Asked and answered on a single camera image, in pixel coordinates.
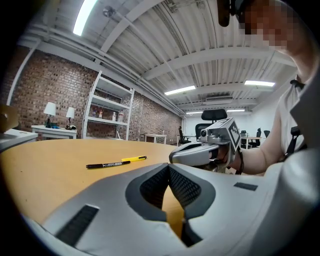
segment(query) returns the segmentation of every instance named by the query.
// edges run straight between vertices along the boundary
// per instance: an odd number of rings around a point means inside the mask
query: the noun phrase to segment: white shelving unit
[[[102,74],[102,71],[99,72],[96,80],[94,81],[94,83],[91,87],[88,99],[86,101],[83,122],[82,122],[82,138],[83,139],[91,138],[91,137],[87,136],[88,122],[96,122],[96,123],[117,126],[117,129],[116,129],[117,134],[118,134],[118,126],[126,126],[125,140],[127,141],[128,137],[129,137],[129,124],[130,124],[132,102],[134,99],[135,90],[134,89],[127,90],[127,89],[119,86],[118,84],[116,84],[112,81],[109,81],[108,79],[105,79],[104,77],[101,76],[101,74]],[[121,99],[121,103],[117,103],[117,102],[114,102],[110,99],[97,96],[94,94],[95,91],[101,91],[106,94],[117,97],[117,98]],[[129,106],[122,104],[123,98],[126,96],[131,96]],[[119,116],[119,111],[121,111],[121,110],[129,111],[127,122],[118,122],[118,121],[112,121],[112,120],[107,120],[107,119],[103,119],[103,118],[89,116],[90,107],[92,105],[118,112],[118,116]]]

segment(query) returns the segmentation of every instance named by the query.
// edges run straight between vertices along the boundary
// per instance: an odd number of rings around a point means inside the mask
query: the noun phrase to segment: yellow marker
[[[121,159],[122,162],[124,161],[130,161],[130,162],[135,162],[135,161],[140,161],[140,160],[145,160],[147,159],[146,155],[142,155],[142,156],[136,156],[136,157],[130,157],[130,158],[123,158]]]

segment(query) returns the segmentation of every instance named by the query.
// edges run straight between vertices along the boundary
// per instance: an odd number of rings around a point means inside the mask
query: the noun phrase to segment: yellow table surface
[[[0,160],[18,209],[42,224],[58,206],[92,183],[144,166],[168,163],[169,154],[175,148],[140,141],[55,139],[12,147],[0,154]],[[147,159],[115,167],[86,168],[88,164],[114,163],[137,156],[147,156]],[[164,194],[162,210],[180,237],[184,211],[169,187]]]

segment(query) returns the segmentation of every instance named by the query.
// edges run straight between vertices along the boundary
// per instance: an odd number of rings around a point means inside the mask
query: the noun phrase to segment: ceiling light
[[[73,33],[81,36],[82,31],[84,30],[85,24],[87,22],[87,19],[89,17],[89,14],[94,7],[97,0],[84,0],[83,4],[81,6],[81,9],[78,13],[78,17],[76,18]]]
[[[203,111],[200,111],[200,112],[188,112],[186,114],[189,114],[189,115],[192,115],[192,114],[201,114]]]
[[[165,95],[178,94],[178,93],[182,93],[182,92],[190,91],[190,90],[194,90],[194,89],[196,89],[196,87],[194,85],[192,85],[192,86],[184,87],[184,88],[177,89],[177,90],[167,91],[164,94]]]
[[[274,86],[276,83],[275,82],[264,82],[264,81],[252,81],[252,80],[247,80],[245,81],[244,85],[245,86]]]
[[[227,112],[243,112],[245,109],[229,109]]]

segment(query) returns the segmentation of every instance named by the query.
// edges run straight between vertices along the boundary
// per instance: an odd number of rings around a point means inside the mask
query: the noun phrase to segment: small table
[[[180,135],[177,135],[176,136],[176,146],[178,147],[178,143],[179,143],[179,137]],[[183,135],[183,137],[186,137],[186,138],[196,138],[197,136],[188,136],[188,135]]]
[[[56,139],[76,139],[77,138],[77,130],[66,130],[66,129],[54,129],[54,128],[46,128],[44,125],[32,125],[33,133],[42,133],[43,137],[46,138],[56,138]]]
[[[23,143],[35,142],[37,137],[37,133],[15,129],[7,130],[5,133],[0,133],[0,152]]]
[[[167,135],[162,134],[145,134],[144,135],[144,142],[147,142],[147,137],[153,137],[153,143],[157,143],[157,138],[164,138],[164,144],[167,141]]]
[[[241,137],[242,140],[246,140],[245,148],[248,149],[248,142],[249,140],[261,140],[262,137]]]

